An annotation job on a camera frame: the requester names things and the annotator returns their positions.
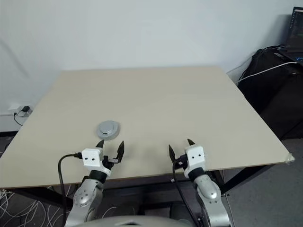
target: white cable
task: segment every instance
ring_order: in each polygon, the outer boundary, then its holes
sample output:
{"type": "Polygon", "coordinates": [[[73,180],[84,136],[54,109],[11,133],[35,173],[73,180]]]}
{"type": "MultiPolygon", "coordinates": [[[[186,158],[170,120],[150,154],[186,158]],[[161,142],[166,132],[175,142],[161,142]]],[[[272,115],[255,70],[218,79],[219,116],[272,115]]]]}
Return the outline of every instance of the white cable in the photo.
{"type": "Polygon", "coordinates": [[[7,196],[6,196],[6,194],[5,194],[5,198],[6,198],[6,208],[3,208],[2,206],[3,205],[1,205],[0,206],[0,209],[2,209],[4,212],[3,212],[3,214],[1,215],[1,217],[4,215],[4,213],[7,213],[9,216],[11,216],[12,218],[19,218],[20,216],[23,216],[23,215],[26,215],[26,214],[22,214],[22,215],[19,215],[19,216],[17,216],[17,215],[12,215],[12,214],[10,214],[8,211],[7,211],[7,207],[8,207],[8,204],[9,204],[9,199],[12,197],[14,195],[14,193],[9,197],[9,198],[7,198],[7,196]]]}
{"type": "Polygon", "coordinates": [[[43,227],[44,223],[45,223],[45,219],[46,219],[46,210],[45,210],[45,206],[43,205],[42,202],[39,201],[39,203],[41,204],[43,210],[44,210],[44,218],[43,218],[43,222],[42,224],[40,225],[40,227],[43,227]]]}
{"type": "Polygon", "coordinates": [[[55,219],[55,221],[53,222],[53,225],[55,225],[56,224],[56,221],[59,219],[59,217],[61,217],[63,214],[60,214],[56,219],[55,219]]]}
{"type": "Polygon", "coordinates": [[[7,194],[4,193],[5,202],[0,206],[0,209],[3,210],[3,214],[1,215],[1,217],[3,217],[3,215],[4,215],[5,213],[7,213],[7,214],[8,214],[9,216],[11,216],[11,217],[14,217],[13,215],[11,215],[11,214],[7,211],[7,208],[8,208],[8,205],[9,205],[9,200],[10,200],[10,198],[11,198],[13,195],[14,195],[14,193],[8,198],[8,197],[7,197],[7,194]]]}
{"type": "Polygon", "coordinates": [[[252,56],[250,56],[248,59],[246,59],[241,65],[239,65],[238,67],[236,68],[233,68],[232,70],[229,70],[226,74],[232,72],[232,71],[235,71],[236,69],[242,67],[248,60],[250,60],[252,58],[252,56]]]}
{"type": "Polygon", "coordinates": [[[104,218],[104,216],[106,215],[106,213],[109,212],[109,211],[110,211],[111,209],[113,209],[113,208],[117,208],[117,207],[111,207],[111,208],[109,208],[107,211],[105,211],[105,213],[103,214],[102,218],[104,218]]]}
{"type": "Polygon", "coordinates": [[[27,215],[26,215],[26,217],[25,217],[24,223],[21,224],[21,225],[19,225],[19,226],[17,226],[17,227],[22,227],[22,226],[23,226],[23,227],[26,227],[26,224],[29,223],[29,222],[31,222],[31,221],[33,220],[33,218],[34,218],[34,216],[35,216],[35,214],[36,214],[36,212],[37,212],[38,204],[39,204],[39,203],[37,202],[37,204],[32,205],[30,211],[27,213],[27,215]],[[27,221],[27,217],[28,217],[29,213],[30,213],[33,209],[35,209],[35,210],[34,210],[34,212],[33,212],[32,218],[31,218],[29,221],[27,221]]]}
{"type": "MultiPolygon", "coordinates": [[[[65,194],[66,196],[67,196],[68,193],[70,192],[70,189],[71,189],[71,184],[70,184],[70,186],[68,187],[68,190],[67,190],[67,192],[66,192],[66,194],[65,194]]],[[[48,227],[48,226],[53,227],[53,224],[51,223],[51,221],[52,221],[52,219],[55,217],[56,213],[58,213],[58,211],[60,210],[60,208],[58,208],[58,209],[55,211],[55,213],[52,215],[52,217],[49,218],[49,209],[50,209],[50,207],[51,207],[51,205],[49,205],[48,208],[47,208],[47,220],[48,220],[48,224],[47,224],[46,227],[48,227]]]]}
{"type": "Polygon", "coordinates": [[[6,189],[2,189],[3,190],[3,194],[11,194],[11,193],[13,193],[13,192],[10,192],[10,191],[7,191],[6,189]]]}
{"type": "Polygon", "coordinates": [[[7,212],[6,210],[7,210],[7,208],[8,208],[8,203],[9,203],[9,200],[8,200],[7,195],[6,195],[6,193],[5,193],[4,190],[3,190],[2,194],[1,194],[1,199],[2,199],[2,198],[5,198],[5,201],[4,201],[4,203],[1,204],[1,206],[0,206],[0,209],[4,210],[3,213],[2,213],[2,215],[0,216],[0,218],[2,218],[2,217],[4,216],[4,214],[7,212]]]}
{"type": "Polygon", "coordinates": [[[275,68],[278,68],[278,67],[281,67],[281,66],[283,66],[283,65],[287,65],[287,64],[297,64],[297,62],[295,62],[295,61],[291,61],[291,62],[286,62],[286,63],[283,63],[283,64],[281,64],[281,65],[274,66],[274,67],[272,67],[272,68],[270,68],[270,69],[263,70],[263,71],[261,71],[261,72],[258,72],[258,73],[255,73],[255,74],[249,75],[249,76],[247,76],[247,77],[245,77],[245,78],[242,78],[242,79],[239,79],[239,80],[238,80],[236,83],[239,83],[240,81],[245,80],[245,79],[247,79],[247,78],[249,78],[249,77],[256,76],[256,75],[261,74],[261,73],[263,73],[263,72],[267,72],[267,71],[269,71],[269,70],[273,70],[273,69],[275,69],[275,68]]]}
{"type": "MultiPolygon", "coordinates": [[[[17,213],[16,215],[21,214],[23,211],[25,211],[26,209],[28,209],[29,207],[31,207],[34,203],[35,203],[35,201],[32,202],[29,206],[25,207],[23,210],[21,210],[21,211],[20,211],[19,213],[17,213]]],[[[5,222],[5,224],[3,225],[3,227],[5,227],[12,219],[13,219],[13,218],[10,218],[7,222],[5,222]]]]}
{"type": "Polygon", "coordinates": [[[13,197],[14,194],[15,193],[12,193],[11,196],[8,198],[8,200],[10,200],[10,198],[13,197]]]}

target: laptop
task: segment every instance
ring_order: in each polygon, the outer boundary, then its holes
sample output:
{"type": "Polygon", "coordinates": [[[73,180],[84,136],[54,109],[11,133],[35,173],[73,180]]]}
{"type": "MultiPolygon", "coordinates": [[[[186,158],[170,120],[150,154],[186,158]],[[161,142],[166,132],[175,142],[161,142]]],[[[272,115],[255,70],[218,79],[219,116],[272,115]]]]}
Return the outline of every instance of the laptop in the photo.
{"type": "Polygon", "coordinates": [[[303,65],[303,8],[294,7],[285,48],[279,52],[303,65]]]}

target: table leg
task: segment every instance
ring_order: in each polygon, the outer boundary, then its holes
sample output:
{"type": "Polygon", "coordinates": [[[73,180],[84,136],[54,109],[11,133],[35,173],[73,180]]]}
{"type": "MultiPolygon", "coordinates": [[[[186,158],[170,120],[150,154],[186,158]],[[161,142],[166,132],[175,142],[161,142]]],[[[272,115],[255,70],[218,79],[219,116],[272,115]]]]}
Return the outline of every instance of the table leg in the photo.
{"type": "Polygon", "coordinates": [[[221,170],[209,171],[208,174],[212,180],[215,180],[217,185],[224,185],[224,180],[221,175],[221,170]]]}
{"type": "MultiPolygon", "coordinates": [[[[31,199],[39,200],[41,202],[45,202],[50,205],[63,208],[62,195],[50,189],[44,187],[36,187],[36,188],[12,188],[9,190],[17,194],[29,197],[31,199]]],[[[67,209],[71,210],[73,201],[70,198],[66,198],[66,200],[67,200],[66,201],[67,209]]]]}
{"type": "Polygon", "coordinates": [[[246,182],[252,180],[256,176],[260,175],[261,173],[265,172],[269,168],[274,165],[266,165],[266,166],[252,166],[246,167],[241,170],[238,174],[236,174],[232,179],[226,182],[223,185],[220,185],[221,193],[227,193],[230,189],[234,187],[239,187],[246,182]]]}

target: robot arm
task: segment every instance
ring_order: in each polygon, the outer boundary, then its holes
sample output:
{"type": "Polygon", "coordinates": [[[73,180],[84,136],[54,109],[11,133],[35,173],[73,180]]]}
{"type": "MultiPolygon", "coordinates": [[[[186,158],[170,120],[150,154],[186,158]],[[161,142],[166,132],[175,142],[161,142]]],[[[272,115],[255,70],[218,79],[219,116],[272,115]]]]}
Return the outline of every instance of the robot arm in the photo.
{"type": "Polygon", "coordinates": [[[221,200],[221,191],[204,172],[205,154],[203,147],[188,140],[190,146],[185,148],[185,154],[175,159],[175,153],[169,146],[169,156],[175,162],[175,168],[183,168],[184,176],[196,185],[197,200],[204,215],[206,227],[229,227],[230,220],[221,200]]]}
{"type": "MultiPolygon", "coordinates": [[[[202,208],[205,227],[229,227],[230,220],[221,201],[221,191],[205,173],[205,155],[201,146],[188,140],[190,146],[185,149],[185,154],[175,159],[175,153],[169,146],[169,156],[175,169],[183,168],[185,177],[189,178],[196,186],[197,200],[202,208]]],[[[87,148],[82,151],[84,166],[90,171],[89,176],[84,177],[80,188],[73,197],[73,207],[67,218],[65,227],[77,225],[83,226],[113,226],[123,223],[140,223],[140,225],[154,226],[159,218],[142,216],[123,216],[99,219],[92,221],[99,205],[102,202],[103,184],[111,174],[111,168],[115,163],[121,162],[124,153],[124,142],[118,148],[116,158],[109,159],[103,155],[103,143],[101,141],[96,148],[87,148]]],[[[159,226],[184,226],[175,220],[161,220],[159,226]]]]}
{"type": "Polygon", "coordinates": [[[124,142],[118,148],[116,158],[108,159],[103,155],[102,140],[95,148],[87,148],[82,151],[84,166],[90,170],[89,176],[84,177],[83,182],[75,192],[73,206],[66,220],[65,227],[83,224],[94,219],[96,211],[102,202],[103,184],[110,177],[111,168],[121,162],[124,154],[124,142]]]}

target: white wall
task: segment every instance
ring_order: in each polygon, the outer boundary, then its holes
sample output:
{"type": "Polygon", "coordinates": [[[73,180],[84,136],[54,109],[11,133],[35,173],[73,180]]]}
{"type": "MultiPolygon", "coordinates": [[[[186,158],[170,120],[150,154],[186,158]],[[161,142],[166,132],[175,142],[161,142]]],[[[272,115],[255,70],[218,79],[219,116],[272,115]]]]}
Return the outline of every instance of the white wall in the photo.
{"type": "MultiPolygon", "coordinates": [[[[229,71],[282,41],[293,6],[302,0],[0,0],[0,114],[35,106],[61,70],[229,71]]],[[[0,131],[17,128],[0,117],[0,131]]]]}

